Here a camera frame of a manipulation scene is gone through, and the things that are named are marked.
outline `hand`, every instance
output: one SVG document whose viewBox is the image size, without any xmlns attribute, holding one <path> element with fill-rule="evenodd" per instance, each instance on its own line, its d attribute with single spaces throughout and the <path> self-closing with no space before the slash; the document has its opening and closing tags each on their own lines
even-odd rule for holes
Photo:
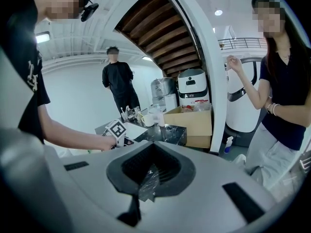
<svg viewBox="0 0 311 233">
<path fill-rule="evenodd" d="M 241 60 L 233 55 L 227 57 L 227 70 L 234 70 L 236 73 L 243 71 Z"/>
<path fill-rule="evenodd" d="M 268 99 L 267 99 L 267 101 L 266 101 L 266 103 L 265 103 L 265 105 L 264 105 L 264 107 L 265 107 L 265 109 L 266 110 L 268 110 L 268 106 L 270 105 L 270 104 L 272 104 L 273 102 L 272 102 L 272 97 L 268 97 Z M 273 106 L 271 105 L 270 107 L 269 107 L 269 112 L 271 113 L 271 110 L 273 109 Z"/>
<path fill-rule="evenodd" d="M 112 146 L 117 145 L 117 140 L 113 136 L 102 136 L 101 151 L 111 150 Z"/>
</svg>

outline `black t-shirt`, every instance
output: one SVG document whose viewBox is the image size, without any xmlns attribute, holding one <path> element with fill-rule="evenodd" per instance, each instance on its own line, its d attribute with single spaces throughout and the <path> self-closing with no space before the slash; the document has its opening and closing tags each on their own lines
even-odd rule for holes
<svg viewBox="0 0 311 233">
<path fill-rule="evenodd" d="M 103 69 L 103 85 L 110 86 L 115 98 L 124 98 L 134 91 L 133 72 L 125 62 L 109 64 Z"/>
<path fill-rule="evenodd" d="M 291 56 L 286 65 L 278 53 L 273 54 L 276 68 L 276 79 L 268 71 L 267 57 L 261 61 L 260 79 L 268 80 L 272 88 L 272 101 L 280 105 L 304 105 L 308 91 L 302 85 L 298 72 L 299 55 L 291 51 Z M 299 150 L 306 128 L 290 123 L 280 117 L 267 114 L 262 121 L 266 129 L 283 145 L 292 150 Z"/>
<path fill-rule="evenodd" d="M 1 46 L 17 73 L 34 92 L 18 127 L 43 142 L 38 106 L 50 103 L 50 99 L 42 78 L 42 60 L 34 33 L 38 11 L 34 0 L 27 1 L 7 18 Z"/>
</svg>

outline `ceiling light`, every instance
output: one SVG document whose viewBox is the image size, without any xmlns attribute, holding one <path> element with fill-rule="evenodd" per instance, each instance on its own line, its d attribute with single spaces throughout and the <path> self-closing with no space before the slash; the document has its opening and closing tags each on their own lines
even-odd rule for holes
<svg viewBox="0 0 311 233">
<path fill-rule="evenodd" d="M 223 13 L 222 10 L 216 10 L 216 11 L 215 11 L 215 15 L 216 15 L 216 16 L 220 16 L 222 13 Z"/>
<path fill-rule="evenodd" d="M 37 43 L 42 43 L 50 40 L 50 32 L 38 33 L 35 36 Z"/>
<path fill-rule="evenodd" d="M 149 61 L 152 61 L 152 59 L 150 59 L 149 57 L 145 56 L 143 57 L 143 60 L 149 60 Z"/>
</svg>

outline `man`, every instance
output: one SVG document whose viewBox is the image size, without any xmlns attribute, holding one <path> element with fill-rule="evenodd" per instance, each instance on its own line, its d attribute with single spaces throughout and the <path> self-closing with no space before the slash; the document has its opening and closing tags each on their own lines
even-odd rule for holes
<svg viewBox="0 0 311 233">
<path fill-rule="evenodd" d="M 126 106 L 134 109 L 139 106 L 137 94 L 133 88 L 133 72 L 125 62 L 119 62 L 119 49 L 110 47 L 107 50 L 110 64 L 103 69 L 103 85 L 111 90 L 116 106 L 122 113 Z"/>
<path fill-rule="evenodd" d="M 1 46 L 12 66 L 34 93 L 18 127 L 35 135 L 42 143 L 45 139 L 55 145 L 71 149 L 111 149 L 116 144 L 114 137 L 69 129 L 52 120 L 45 106 L 50 103 L 50 99 L 42 78 L 42 60 L 38 57 L 35 25 L 45 18 L 49 20 L 77 18 L 88 0 L 23 1 L 25 1 L 23 5 L 15 8 L 7 18 L 1 39 Z"/>
</svg>

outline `navy top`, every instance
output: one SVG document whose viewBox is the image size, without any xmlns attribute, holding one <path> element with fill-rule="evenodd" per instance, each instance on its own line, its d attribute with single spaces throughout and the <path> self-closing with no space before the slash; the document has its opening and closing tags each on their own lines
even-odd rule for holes
<svg viewBox="0 0 311 233">
<path fill-rule="evenodd" d="M 280 105 L 304 105 L 308 91 L 302 86 L 298 68 L 299 56 L 291 51 L 286 65 L 278 53 L 273 53 L 276 68 L 276 79 L 269 74 L 267 56 L 261 61 L 260 79 L 268 80 L 272 88 L 272 101 Z M 292 150 L 299 150 L 306 128 L 287 122 L 273 114 L 267 114 L 262 121 L 266 129 L 283 145 Z"/>
</svg>

